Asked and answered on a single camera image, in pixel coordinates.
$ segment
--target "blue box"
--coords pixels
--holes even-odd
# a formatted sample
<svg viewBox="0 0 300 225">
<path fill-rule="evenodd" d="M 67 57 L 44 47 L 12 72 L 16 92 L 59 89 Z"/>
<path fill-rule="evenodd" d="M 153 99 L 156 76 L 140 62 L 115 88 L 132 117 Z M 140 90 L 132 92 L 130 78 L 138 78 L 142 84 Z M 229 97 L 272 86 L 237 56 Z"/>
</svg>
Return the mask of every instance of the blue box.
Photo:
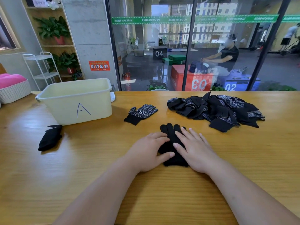
<svg viewBox="0 0 300 225">
<path fill-rule="evenodd" d="M 228 76 L 218 76 L 217 84 L 225 88 L 227 91 L 245 91 L 251 75 L 242 75 L 242 72 L 238 70 L 231 70 L 231 73 Z M 258 90 L 260 85 L 260 79 L 256 78 L 252 91 Z"/>
</svg>

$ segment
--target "left hand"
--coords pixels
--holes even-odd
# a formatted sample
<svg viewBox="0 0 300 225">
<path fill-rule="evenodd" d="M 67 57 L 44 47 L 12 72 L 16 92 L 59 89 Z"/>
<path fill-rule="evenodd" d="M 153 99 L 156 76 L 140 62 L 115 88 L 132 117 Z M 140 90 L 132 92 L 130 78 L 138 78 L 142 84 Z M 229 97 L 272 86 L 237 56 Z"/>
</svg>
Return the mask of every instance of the left hand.
<svg viewBox="0 0 300 225">
<path fill-rule="evenodd" d="M 157 156 L 159 147 L 169 140 L 167 134 L 163 132 L 150 133 L 135 142 L 124 155 L 124 159 L 137 172 L 151 170 L 175 155 L 174 152 L 170 151 Z"/>
</svg>

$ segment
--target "person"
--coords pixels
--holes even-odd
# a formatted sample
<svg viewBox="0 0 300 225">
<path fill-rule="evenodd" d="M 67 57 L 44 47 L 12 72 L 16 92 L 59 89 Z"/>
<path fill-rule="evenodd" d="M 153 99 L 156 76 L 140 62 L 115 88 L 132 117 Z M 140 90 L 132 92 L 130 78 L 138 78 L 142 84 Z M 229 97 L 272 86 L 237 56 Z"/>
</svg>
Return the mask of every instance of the person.
<svg viewBox="0 0 300 225">
<path fill-rule="evenodd" d="M 239 224 L 300 224 L 300 219 L 267 192 L 221 159 L 202 134 L 189 128 L 175 132 L 186 150 L 174 143 L 191 169 L 208 174 L 217 185 Z M 52 225 L 113 225 L 122 200 L 135 176 L 149 171 L 175 154 L 157 156 L 158 149 L 169 141 L 167 134 L 151 133 L 138 140 L 89 185 Z"/>
<path fill-rule="evenodd" d="M 236 60 L 238 59 L 239 51 L 235 46 L 236 37 L 235 34 L 230 34 L 227 36 L 227 40 L 224 43 L 225 48 L 222 49 L 219 53 L 203 57 L 202 62 L 209 64 L 209 67 L 217 68 L 216 76 L 227 76 L 230 74 L 230 71 L 233 69 Z"/>
<path fill-rule="evenodd" d="M 297 31 L 299 27 L 300 27 L 300 23 L 297 23 L 297 25 L 292 26 L 287 30 L 287 34 L 284 36 L 284 38 L 281 41 L 280 45 L 282 45 L 282 47 L 280 48 L 279 51 L 281 51 L 282 49 L 285 50 L 285 48 L 290 44 L 293 35 L 295 35 L 295 38 L 297 39 Z"/>
</svg>

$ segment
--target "red box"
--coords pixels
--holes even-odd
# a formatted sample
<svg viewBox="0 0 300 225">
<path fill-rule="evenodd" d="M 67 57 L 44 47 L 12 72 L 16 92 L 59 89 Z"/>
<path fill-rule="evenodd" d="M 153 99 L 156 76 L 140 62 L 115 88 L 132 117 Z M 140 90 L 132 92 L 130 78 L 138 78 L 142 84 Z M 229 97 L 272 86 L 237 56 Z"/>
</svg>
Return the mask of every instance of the red box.
<svg viewBox="0 0 300 225">
<path fill-rule="evenodd" d="M 182 90 L 184 71 L 185 65 L 172 65 L 171 84 L 176 91 Z M 211 73 L 200 74 L 187 71 L 185 91 L 209 91 L 212 87 L 213 77 L 214 75 Z"/>
</svg>

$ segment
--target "table surface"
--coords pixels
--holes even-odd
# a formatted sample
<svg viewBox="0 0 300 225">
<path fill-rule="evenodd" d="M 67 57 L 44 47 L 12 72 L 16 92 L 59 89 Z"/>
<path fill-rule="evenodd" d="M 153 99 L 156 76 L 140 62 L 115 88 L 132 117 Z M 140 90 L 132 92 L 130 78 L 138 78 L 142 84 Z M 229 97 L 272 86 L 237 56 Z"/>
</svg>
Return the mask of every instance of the table surface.
<svg viewBox="0 0 300 225">
<path fill-rule="evenodd" d="M 141 137 L 168 122 L 203 133 L 213 149 L 300 216 L 300 93 L 226 92 L 256 105 L 260 128 L 227 133 L 167 109 L 172 97 L 204 92 L 116 92 L 112 115 L 64 126 L 59 145 L 39 152 L 48 125 L 57 122 L 35 95 L 0 108 L 0 224 L 51 224 L 107 167 Z M 132 106 L 159 111 L 137 126 L 124 122 Z M 205 174 L 163 165 L 138 174 L 116 224 L 237 224 L 225 199 Z"/>
</svg>

